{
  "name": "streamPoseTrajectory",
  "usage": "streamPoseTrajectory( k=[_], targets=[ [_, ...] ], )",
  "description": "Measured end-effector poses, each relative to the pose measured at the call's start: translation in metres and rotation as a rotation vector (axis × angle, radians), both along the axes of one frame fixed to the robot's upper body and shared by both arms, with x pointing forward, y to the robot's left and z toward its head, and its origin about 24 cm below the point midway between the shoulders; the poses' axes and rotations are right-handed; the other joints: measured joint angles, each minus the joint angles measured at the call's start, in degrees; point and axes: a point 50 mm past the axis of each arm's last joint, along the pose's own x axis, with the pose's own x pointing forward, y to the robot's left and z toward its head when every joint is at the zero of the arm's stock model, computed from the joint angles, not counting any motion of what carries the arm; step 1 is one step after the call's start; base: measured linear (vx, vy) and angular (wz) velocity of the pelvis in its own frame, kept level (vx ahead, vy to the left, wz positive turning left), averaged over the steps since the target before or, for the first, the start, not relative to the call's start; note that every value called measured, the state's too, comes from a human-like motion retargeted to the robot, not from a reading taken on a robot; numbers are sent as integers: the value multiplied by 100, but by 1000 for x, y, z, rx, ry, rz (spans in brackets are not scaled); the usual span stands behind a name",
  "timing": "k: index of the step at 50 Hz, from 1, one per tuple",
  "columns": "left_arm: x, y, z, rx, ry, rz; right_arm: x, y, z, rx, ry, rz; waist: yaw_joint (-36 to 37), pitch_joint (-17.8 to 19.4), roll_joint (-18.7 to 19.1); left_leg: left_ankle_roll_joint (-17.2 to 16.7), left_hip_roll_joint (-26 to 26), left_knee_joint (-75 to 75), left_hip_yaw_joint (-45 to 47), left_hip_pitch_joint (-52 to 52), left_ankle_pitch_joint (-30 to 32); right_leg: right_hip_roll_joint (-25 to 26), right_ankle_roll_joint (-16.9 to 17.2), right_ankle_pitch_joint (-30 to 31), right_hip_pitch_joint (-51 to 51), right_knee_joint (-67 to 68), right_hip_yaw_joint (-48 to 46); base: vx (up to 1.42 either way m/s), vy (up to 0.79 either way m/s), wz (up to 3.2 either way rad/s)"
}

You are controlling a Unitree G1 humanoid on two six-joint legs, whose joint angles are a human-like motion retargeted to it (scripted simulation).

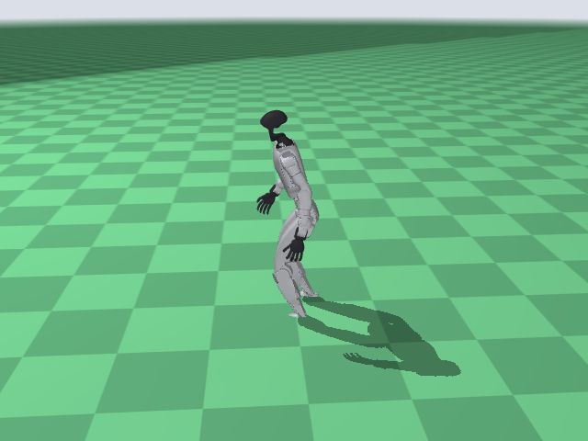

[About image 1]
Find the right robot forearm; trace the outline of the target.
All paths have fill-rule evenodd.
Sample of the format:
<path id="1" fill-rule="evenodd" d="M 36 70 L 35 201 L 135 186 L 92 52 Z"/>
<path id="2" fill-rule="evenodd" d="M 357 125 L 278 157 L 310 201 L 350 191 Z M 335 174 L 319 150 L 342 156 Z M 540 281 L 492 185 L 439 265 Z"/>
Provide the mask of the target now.
<path id="1" fill-rule="evenodd" d="M 273 192 L 276 194 L 280 194 L 283 189 L 285 189 L 285 188 L 283 186 L 281 179 L 279 178 L 278 181 L 276 182 L 276 187 L 273 190 Z"/>

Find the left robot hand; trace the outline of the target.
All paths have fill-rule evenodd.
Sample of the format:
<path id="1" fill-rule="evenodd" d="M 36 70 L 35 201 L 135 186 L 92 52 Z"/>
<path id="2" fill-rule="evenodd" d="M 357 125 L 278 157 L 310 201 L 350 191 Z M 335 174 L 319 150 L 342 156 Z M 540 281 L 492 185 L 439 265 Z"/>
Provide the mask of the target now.
<path id="1" fill-rule="evenodd" d="M 295 256 L 295 253 L 297 253 L 297 254 L 296 254 L 296 258 L 294 259 L 294 261 L 295 261 L 295 262 L 298 260 L 298 258 L 299 258 L 299 254 L 300 254 L 300 259 L 299 259 L 299 261 L 301 261 L 301 259 L 302 259 L 303 252 L 304 252 L 304 243 L 303 243 L 303 241 L 304 241 L 304 240 L 306 240 L 306 236 L 307 236 L 307 233 L 308 233 L 308 230 L 307 230 L 306 236 L 303 238 L 303 237 L 299 237 L 299 236 L 297 236 L 297 234 L 298 234 L 298 231 L 299 231 L 299 227 L 298 227 L 298 228 L 296 229 L 296 231 L 295 231 L 295 235 L 294 235 L 294 237 L 295 237 L 296 239 L 294 239 L 293 241 L 291 241 L 291 244 L 289 244 L 289 245 L 288 245 L 288 246 L 287 246 L 287 247 L 286 247 L 286 248 L 283 250 L 283 252 L 286 252 L 286 251 L 289 249 L 289 247 L 290 247 L 290 251 L 289 251 L 289 253 L 288 253 L 288 256 L 286 257 L 286 259 L 289 259 L 289 258 L 290 258 L 290 256 L 291 256 L 291 253 L 293 252 L 293 254 L 292 254 L 291 258 L 289 259 L 290 261 L 292 261 L 292 260 L 293 260 L 293 258 L 294 258 L 294 256 Z"/>

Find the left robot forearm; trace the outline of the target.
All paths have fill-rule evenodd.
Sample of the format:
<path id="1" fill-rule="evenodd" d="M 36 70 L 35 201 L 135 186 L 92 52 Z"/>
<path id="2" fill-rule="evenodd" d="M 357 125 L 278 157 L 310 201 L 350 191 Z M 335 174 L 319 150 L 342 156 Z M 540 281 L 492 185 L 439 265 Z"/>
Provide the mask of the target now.
<path id="1" fill-rule="evenodd" d="M 299 200 L 300 200 L 300 204 L 299 204 L 299 220 L 298 220 L 298 227 L 299 227 L 299 231 L 297 236 L 299 237 L 305 237 L 308 227 L 310 226 L 310 220 L 309 218 L 311 217 L 311 210 L 312 210 L 312 205 L 311 205 L 311 194 L 308 190 L 301 190 L 299 192 Z"/>

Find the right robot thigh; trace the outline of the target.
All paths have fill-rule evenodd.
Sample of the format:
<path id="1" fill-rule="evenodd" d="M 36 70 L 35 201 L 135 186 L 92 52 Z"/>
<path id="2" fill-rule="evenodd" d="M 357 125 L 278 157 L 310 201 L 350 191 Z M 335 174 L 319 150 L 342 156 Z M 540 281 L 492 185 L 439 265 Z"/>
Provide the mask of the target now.
<path id="1" fill-rule="evenodd" d="M 296 213 L 295 213 L 295 209 L 289 214 L 289 216 L 287 217 L 281 232 L 279 234 L 279 238 L 278 238 L 278 242 L 280 241 L 281 236 L 283 235 L 284 231 L 287 229 L 287 227 L 290 225 L 291 222 L 293 222 L 296 219 Z M 291 257 L 290 257 L 291 258 Z M 288 260 L 287 262 L 290 262 L 290 260 Z"/>

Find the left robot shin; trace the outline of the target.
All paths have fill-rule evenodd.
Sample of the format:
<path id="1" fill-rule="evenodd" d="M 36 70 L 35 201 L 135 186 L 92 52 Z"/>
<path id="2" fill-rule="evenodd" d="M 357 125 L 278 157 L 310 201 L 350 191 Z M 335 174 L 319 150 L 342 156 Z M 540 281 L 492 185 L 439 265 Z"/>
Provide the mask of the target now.
<path id="1" fill-rule="evenodd" d="M 301 295 L 296 279 L 291 277 L 289 271 L 285 268 L 280 268 L 276 272 L 276 275 L 273 273 L 272 276 L 280 292 L 290 304 L 294 312 L 296 312 L 298 316 L 306 317 L 307 313 L 300 300 Z"/>

